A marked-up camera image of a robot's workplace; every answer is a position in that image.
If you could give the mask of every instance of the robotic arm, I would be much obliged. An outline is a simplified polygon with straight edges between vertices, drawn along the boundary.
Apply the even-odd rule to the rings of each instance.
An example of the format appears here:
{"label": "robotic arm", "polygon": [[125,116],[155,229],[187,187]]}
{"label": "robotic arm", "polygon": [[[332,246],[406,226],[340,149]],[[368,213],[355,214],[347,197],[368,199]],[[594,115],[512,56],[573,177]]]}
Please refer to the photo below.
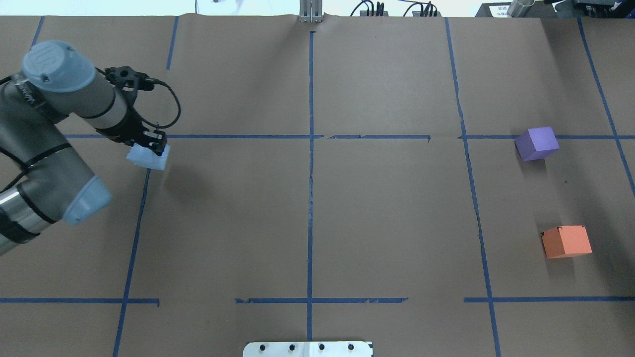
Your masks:
{"label": "robotic arm", "polygon": [[[177,118],[165,126],[133,108],[137,91],[155,84],[167,87],[177,101]],[[102,72],[62,41],[33,46],[22,71],[0,81],[0,152],[22,171],[0,192],[0,255],[58,220],[80,223],[110,202],[102,181],[55,126],[72,112],[110,140],[165,159],[169,147],[158,129],[176,123],[180,104],[167,84],[130,67]],[[27,180],[16,185],[23,176]]]}

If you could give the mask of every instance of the white bracket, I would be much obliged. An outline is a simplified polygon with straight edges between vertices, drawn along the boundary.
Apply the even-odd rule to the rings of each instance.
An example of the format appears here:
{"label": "white bracket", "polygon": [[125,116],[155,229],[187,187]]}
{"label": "white bracket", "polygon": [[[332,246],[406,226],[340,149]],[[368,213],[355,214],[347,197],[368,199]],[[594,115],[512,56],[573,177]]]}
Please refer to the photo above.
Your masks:
{"label": "white bracket", "polygon": [[300,22],[322,22],[322,0],[300,0]]}
{"label": "white bracket", "polygon": [[339,342],[252,342],[243,357],[373,357],[373,343]]}

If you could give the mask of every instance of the light blue cap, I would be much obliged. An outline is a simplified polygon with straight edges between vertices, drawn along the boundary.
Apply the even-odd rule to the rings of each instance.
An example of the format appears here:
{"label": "light blue cap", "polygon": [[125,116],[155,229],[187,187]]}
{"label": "light blue cap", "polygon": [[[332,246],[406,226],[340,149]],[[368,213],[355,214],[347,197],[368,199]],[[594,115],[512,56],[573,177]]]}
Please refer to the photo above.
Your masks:
{"label": "light blue cap", "polygon": [[165,145],[161,156],[157,156],[152,150],[147,147],[143,147],[139,144],[135,144],[130,148],[130,152],[126,156],[126,159],[132,161],[133,164],[145,168],[151,168],[153,170],[165,170],[165,163],[168,160],[170,153],[170,146]]}
{"label": "light blue cap", "polygon": [[56,93],[80,90],[95,78],[93,62],[58,40],[33,46],[22,59],[22,72],[36,87]]}
{"label": "light blue cap", "polygon": [[62,219],[74,226],[106,207],[112,195],[96,175],[75,196]]}

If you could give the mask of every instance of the purple cube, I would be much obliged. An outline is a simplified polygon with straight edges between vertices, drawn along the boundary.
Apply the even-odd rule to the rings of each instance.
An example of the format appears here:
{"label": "purple cube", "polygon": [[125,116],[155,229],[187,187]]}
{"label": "purple cube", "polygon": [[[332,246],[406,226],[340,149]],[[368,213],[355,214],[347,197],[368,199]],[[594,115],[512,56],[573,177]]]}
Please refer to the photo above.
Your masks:
{"label": "purple cube", "polygon": [[516,147],[523,161],[544,159],[560,149],[550,126],[527,129],[516,139]]}

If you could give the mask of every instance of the orange cube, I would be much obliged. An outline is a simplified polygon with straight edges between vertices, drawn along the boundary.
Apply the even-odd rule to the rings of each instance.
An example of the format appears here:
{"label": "orange cube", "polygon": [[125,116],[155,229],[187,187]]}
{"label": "orange cube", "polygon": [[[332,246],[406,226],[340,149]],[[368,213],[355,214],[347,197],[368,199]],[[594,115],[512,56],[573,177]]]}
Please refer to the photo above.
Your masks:
{"label": "orange cube", "polygon": [[561,226],[542,233],[547,258],[570,258],[591,253],[584,226]]}

